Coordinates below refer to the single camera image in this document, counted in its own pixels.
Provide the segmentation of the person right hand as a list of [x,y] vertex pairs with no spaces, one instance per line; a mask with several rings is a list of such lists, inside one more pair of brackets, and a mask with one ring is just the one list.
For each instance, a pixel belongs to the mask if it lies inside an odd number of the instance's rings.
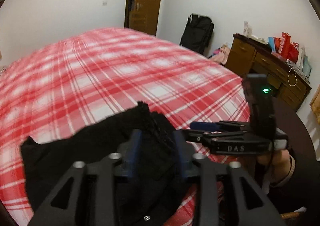
[[295,169],[295,160],[288,150],[275,151],[257,157],[259,164],[267,167],[267,180],[271,184],[281,184],[289,180]]

